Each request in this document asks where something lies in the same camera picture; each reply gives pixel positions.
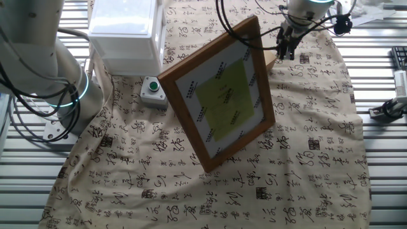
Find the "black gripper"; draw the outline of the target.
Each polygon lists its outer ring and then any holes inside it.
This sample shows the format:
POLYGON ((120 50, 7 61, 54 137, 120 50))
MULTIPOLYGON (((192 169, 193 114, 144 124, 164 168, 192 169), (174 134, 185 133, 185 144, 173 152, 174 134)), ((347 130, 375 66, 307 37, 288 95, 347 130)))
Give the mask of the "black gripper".
POLYGON ((294 28, 290 25, 280 28, 277 34, 277 55, 280 60, 283 60, 285 55, 289 60, 294 60, 295 49, 300 43, 300 39, 296 37, 295 32, 294 28))

